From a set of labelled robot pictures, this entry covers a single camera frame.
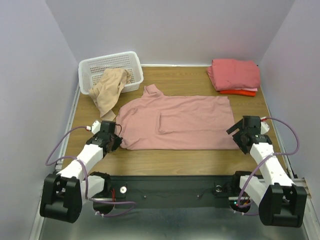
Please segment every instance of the dark gray table front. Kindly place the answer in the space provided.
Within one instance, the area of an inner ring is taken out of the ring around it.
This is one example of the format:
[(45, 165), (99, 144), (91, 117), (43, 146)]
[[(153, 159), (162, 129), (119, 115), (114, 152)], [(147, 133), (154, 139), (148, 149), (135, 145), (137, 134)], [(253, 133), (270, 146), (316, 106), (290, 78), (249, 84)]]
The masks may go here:
[(101, 218), (95, 216), (92, 203), (87, 203), (73, 224), (46, 219), (40, 239), (307, 240), (308, 237), (303, 226), (264, 226), (258, 216), (241, 216), (230, 209), (134, 209), (121, 217)]

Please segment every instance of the wooden table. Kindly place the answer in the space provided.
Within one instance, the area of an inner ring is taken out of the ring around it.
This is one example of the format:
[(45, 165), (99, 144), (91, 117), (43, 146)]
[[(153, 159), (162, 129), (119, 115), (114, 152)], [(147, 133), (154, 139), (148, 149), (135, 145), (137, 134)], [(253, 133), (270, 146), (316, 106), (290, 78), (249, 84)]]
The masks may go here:
[[(144, 81), (137, 91), (122, 93), (113, 108), (140, 98), (144, 86), (155, 84), (166, 96), (222, 96), (215, 91), (205, 67), (144, 67)], [(234, 121), (243, 115), (269, 116), (261, 89), (255, 97), (228, 95)], [(80, 94), (72, 127), (91, 125), (100, 113), (88, 95)], [(268, 132), (276, 152), (280, 151), (272, 126)], [(90, 132), (78, 129), (71, 133), (66, 155), (77, 156)], [(63, 168), (71, 161), (66, 159)], [(257, 166), (253, 158), (240, 150), (127, 150), (118, 148), (94, 166), (92, 171), (110, 175), (233, 175), (235, 171), (252, 171)]]

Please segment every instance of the beige cloth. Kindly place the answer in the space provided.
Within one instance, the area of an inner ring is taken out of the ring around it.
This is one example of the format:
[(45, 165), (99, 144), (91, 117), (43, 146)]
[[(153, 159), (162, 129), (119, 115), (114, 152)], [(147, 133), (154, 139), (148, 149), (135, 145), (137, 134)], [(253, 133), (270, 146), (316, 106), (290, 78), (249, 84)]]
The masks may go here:
[(131, 79), (130, 73), (122, 68), (107, 68), (97, 84), (90, 89), (89, 96), (100, 111), (102, 120), (113, 121), (116, 117), (111, 110), (118, 102), (125, 84)]

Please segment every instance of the pink cloth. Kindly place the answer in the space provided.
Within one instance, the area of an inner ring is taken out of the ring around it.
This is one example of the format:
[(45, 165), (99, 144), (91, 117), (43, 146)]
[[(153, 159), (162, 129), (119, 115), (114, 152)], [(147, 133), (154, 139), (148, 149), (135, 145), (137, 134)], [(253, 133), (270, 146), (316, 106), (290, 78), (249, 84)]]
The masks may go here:
[(153, 84), (120, 108), (116, 123), (124, 149), (238, 149), (226, 133), (235, 124), (226, 96), (165, 96)]
[(253, 61), (214, 59), (207, 72), (217, 91), (241, 89), (256, 92), (260, 86), (260, 70)]

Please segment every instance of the plastic basket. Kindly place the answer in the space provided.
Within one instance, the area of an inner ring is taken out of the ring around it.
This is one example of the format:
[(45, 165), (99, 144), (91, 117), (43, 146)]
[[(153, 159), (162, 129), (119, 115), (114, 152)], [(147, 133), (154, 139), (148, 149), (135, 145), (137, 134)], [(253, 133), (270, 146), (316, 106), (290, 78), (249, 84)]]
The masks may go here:
[(130, 83), (124, 85), (121, 93), (135, 91), (144, 80), (141, 64), (134, 51), (126, 51), (106, 56), (82, 60), (79, 63), (79, 85), (81, 93), (88, 95), (106, 69), (122, 68), (131, 74)]

